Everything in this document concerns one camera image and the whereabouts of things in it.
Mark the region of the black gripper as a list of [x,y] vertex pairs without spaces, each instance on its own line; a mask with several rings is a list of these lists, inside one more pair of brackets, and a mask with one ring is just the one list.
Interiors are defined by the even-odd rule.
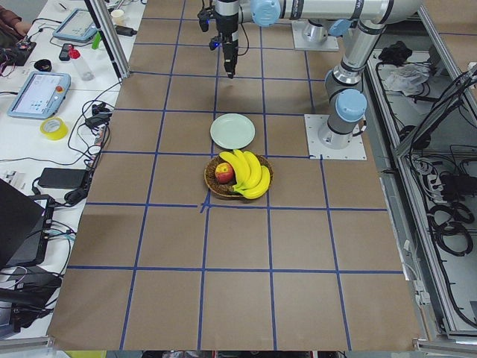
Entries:
[[215,15],[216,28],[218,35],[209,41],[211,51],[219,45],[222,46],[224,55],[224,69],[228,78],[234,78],[236,75],[236,64],[239,52],[239,15],[222,16]]

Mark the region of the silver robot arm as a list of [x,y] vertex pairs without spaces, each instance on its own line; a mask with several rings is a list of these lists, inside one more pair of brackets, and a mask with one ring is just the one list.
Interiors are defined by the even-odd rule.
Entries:
[[229,78],[236,74],[239,25],[244,22],[269,27],[279,19],[356,20],[358,25],[350,47],[332,70],[338,83],[351,86],[361,80],[364,65],[385,26],[407,19],[421,4],[421,1],[211,1],[198,18],[202,31],[208,30],[208,20],[215,20]]
[[353,130],[367,109],[367,99],[357,86],[381,33],[386,25],[414,14],[421,4],[421,1],[328,1],[324,5],[327,19],[358,21],[341,62],[326,76],[331,113],[318,131],[324,145],[332,149],[349,145]]

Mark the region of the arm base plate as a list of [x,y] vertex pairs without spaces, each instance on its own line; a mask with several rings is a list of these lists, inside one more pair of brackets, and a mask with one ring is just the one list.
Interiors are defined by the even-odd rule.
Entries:
[[291,23],[294,48],[302,51],[338,51],[336,37],[329,35],[319,19],[295,20]]
[[328,115],[306,114],[305,129],[309,157],[315,160],[366,160],[366,152],[356,123],[351,134],[336,134],[328,126]]

